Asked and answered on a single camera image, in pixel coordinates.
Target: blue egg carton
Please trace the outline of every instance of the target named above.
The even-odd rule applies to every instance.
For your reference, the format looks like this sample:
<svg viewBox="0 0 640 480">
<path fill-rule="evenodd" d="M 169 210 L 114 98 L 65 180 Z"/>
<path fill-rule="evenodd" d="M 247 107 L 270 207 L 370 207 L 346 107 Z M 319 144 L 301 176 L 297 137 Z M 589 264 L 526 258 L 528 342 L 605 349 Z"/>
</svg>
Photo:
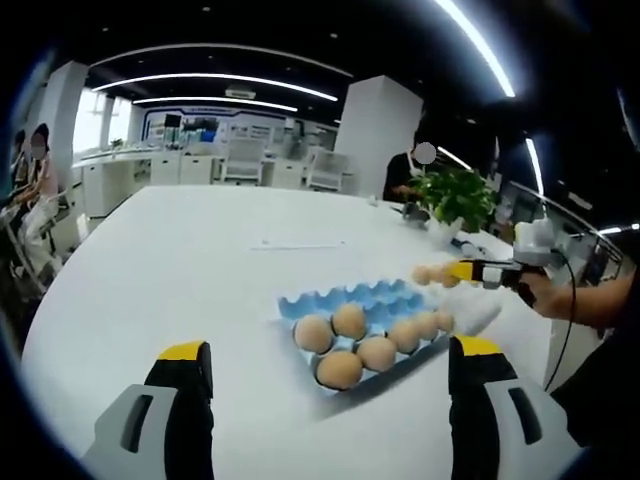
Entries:
<svg viewBox="0 0 640 480">
<path fill-rule="evenodd" d="M 296 346 L 307 363 L 314 379 L 316 379 L 315 372 L 318 364 L 322 358 L 329 353 L 335 351 L 356 353 L 358 346 L 366 338 L 385 336 L 387 331 L 389 331 L 398 320 L 411 317 L 419 312 L 432 312 L 439 307 L 437 299 L 429 295 L 425 296 L 414 290 L 403 280 L 394 280 L 392 282 L 381 280 L 373 286 L 366 283 L 359 283 L 353 290 L 346 287 L 334 287 L 329 290 L 326 295 L 322 295 L 318 291 L 305 292 L 301 294 L 297 300 L 289 300 L 281 297 L 278 299 L 278 308 L 283 322 L 291 330 L 291 338 L 293 340 L 293 332 L 296 324 L 304 316 L 311 314 L 319 315 L 331 326 L 332 315 L 345 303 L 355 303 L 362 307 L 367 324 L 367 333 L 361 340 L 354 340 L 334 334 L 331 348 L 322 354 L 308 352 Z M 420 339 L 418 347 L 411 354 L 407 355 L 397 352 L 395 364 L 397 365 L 400 362 L 410 359 L 419 351 L 429 348 L 446 335 L 445 332 L 439 331 L 437 337 L 432 341 Z M 362 382 L 378 375 L 384 375 L 385 373 L 387 372 L 376 372 L 365 367 L 362 370 L 360 381 L 355 387 Z M 317 380 L 315 381 L 327 395 L 339 393 L 339 390 L 327 388 L 318 383 Z"/>
</svg>

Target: cable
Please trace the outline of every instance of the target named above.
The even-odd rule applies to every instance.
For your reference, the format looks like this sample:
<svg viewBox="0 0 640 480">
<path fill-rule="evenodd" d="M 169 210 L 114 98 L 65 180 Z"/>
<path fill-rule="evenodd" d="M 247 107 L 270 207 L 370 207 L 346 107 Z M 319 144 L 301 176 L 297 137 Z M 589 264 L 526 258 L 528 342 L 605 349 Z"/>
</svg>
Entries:
<svg viewBox="0 0 640 480">
<path fill-rule="evenodd" d="M 564 357 L 564 351 L 567 349 L 567 343 L 569 343 L 569 335 L 571 334 L 571 327 L 573 326 L 573 322 L 575 320 L 575 316 L 576 316 L 576 277 L 573 274 L 573 269 L 571 268 L 571 265 L 569 264 L 569 260 L 567 259 L 567 257 L 564 255 L 564 253 L 562 253 L 561 251 L 557 250 L 557 253 L 559 253 L 560 255 L 562 255 L 562 258 L 564 259 L 564 263 L 567 266 L 567 268 L 569 269 L 569 274 L 571 275 L 571 310 L 569 313 L 569 328 L 567 328 L 567 335 L 564 337 L 564 344 L 562 345 L 562 349 L 560 350 L 560 356 L 558 357 L 558 362 L 556 363 L 555 368 L 553 369 L 553 373 L 551 374 L 551 377 L 549 377 L 549 381 L 547 382 L 547 386 L 544 387 L 545 392 L 549 391 L 549 387 L 551 386 L 551 383 L 553 382 L 553 379 L 556 378 L 556 373 L 558 373 L 558 369 L 560 368 L 560 363 L 562 362 L 562 357 Z"/>
</svg>

